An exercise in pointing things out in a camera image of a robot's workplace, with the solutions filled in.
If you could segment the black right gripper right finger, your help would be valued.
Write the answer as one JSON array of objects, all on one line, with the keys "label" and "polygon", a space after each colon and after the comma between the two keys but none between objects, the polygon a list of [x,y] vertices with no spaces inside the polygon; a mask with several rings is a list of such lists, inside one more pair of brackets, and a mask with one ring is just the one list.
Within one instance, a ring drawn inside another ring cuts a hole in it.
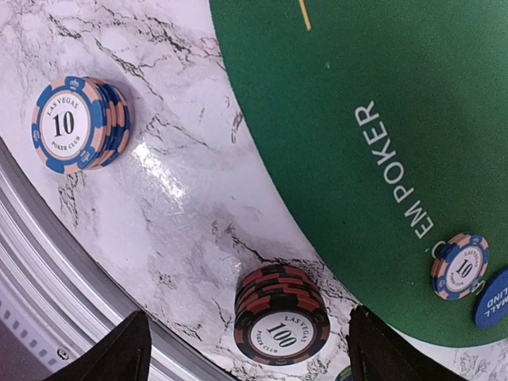
[{"label": "black right gripper right finger", "polygon": [[453,381],[462,377],[419,352],[365,306],[350,313],[348,356],[354,380]]}]

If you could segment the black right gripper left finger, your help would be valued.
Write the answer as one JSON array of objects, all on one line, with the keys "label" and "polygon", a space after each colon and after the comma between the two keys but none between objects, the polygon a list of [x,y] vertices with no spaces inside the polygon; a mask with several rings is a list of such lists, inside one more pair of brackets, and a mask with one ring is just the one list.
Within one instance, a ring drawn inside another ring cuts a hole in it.
[{"label": "black right gripper left finger", "polygon": [[132,312],[93,348],[46,381],[147,381],[152,338],[148,317]]}]

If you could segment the blue green chip stack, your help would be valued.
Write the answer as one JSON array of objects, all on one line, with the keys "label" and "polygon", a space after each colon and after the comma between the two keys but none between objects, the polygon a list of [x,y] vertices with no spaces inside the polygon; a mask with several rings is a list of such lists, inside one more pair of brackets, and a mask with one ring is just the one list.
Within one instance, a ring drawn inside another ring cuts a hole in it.
[{"label": "blue green chip stack", "polygon": [[335,381],[353,381],[352,368],[347,366],[335,378]]}]

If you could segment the red black chip stack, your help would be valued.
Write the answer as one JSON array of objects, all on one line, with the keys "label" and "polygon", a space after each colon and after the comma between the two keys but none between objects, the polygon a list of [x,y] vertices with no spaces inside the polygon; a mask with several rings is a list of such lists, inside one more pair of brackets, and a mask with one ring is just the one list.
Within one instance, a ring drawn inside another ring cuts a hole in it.
[{"label": "red black chip stack", "polygon": [[247,274],[238,284],[234,310],[234,341],[259,364],[301,363],[329,339],[325,302],[298,267],[271,264]]}]

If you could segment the black white chip stack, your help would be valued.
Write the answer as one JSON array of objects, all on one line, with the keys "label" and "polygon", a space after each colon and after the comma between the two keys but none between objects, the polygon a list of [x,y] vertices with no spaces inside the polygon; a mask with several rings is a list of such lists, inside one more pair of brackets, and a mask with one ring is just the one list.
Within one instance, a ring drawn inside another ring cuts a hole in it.
[{"label": "black white chip stack", "polygon": [[66,76],[40,93],[31,137],[46,167],[72,174],[112,164],[131,129],[129,106],[117,87],[95,77]]}]

